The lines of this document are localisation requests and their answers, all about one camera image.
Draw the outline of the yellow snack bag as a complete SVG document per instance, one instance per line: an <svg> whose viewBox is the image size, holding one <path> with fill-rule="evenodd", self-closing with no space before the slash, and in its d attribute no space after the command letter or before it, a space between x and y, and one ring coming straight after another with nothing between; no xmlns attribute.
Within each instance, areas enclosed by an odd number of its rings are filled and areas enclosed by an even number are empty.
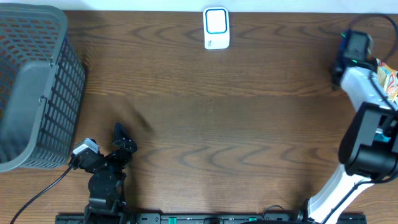
<svg viewBox="0 0 398 224"><path fill-rule="evenodd" d="M387 97L397 104L397 70L390 68L385 62L377 59L377 75L380 86Z"/></svg>

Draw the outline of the teal mouthwash bottle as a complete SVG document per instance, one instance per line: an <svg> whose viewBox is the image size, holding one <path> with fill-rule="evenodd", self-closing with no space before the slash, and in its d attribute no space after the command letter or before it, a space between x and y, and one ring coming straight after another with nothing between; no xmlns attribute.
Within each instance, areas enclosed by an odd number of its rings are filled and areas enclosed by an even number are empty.
<svg viewBox="0 0 398 224"><path fill-rule="evenodd" d="M391 138L385 136L383 133L376 133L374 139L380 142L389 142Z"/></svg>

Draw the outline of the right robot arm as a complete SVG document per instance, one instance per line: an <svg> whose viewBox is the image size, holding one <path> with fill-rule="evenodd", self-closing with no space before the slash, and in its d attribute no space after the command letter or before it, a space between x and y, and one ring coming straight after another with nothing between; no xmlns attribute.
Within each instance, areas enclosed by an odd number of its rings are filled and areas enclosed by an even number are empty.
<svg viewBox="0 0 398 224"><path fill-rule="evenodd" d="M340 143L337 169L306 204L303 220L309 223L336 223L364 190L397 178L397 106L378 82L376 60L369 58L373 41L352 29L342 36L331 79L356 114Z"/></svg>

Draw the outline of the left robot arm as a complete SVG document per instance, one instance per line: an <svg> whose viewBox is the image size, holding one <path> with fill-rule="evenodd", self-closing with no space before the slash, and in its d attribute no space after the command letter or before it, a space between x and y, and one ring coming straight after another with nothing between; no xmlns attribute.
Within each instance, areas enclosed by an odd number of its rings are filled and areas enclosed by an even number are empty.
<svg viewBox="0 0 398 224"><path fill-rule="evenodd" d="M114 127L113 145L118 148L107 156L100 153L96 141L84 139L73 150L69 167L83 169L92 176L88 182L89 202L84 223L135 223L135 215L126 207L123 170L132 161L137 144L120 123Z"/></svg>

